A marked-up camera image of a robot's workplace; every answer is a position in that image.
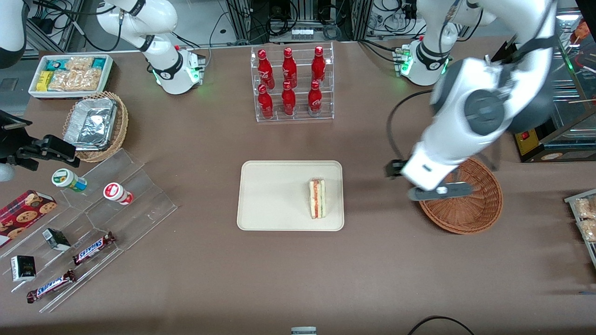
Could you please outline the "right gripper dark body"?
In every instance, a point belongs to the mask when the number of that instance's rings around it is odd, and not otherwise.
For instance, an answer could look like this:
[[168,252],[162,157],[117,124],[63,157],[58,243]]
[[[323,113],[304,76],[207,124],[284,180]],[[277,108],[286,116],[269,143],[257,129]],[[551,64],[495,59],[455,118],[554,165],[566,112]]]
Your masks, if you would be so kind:
[[10,166],[21,166],[37,170],[45,150],[46,140],[29,136],[26,132],[1,132],[0,162]]

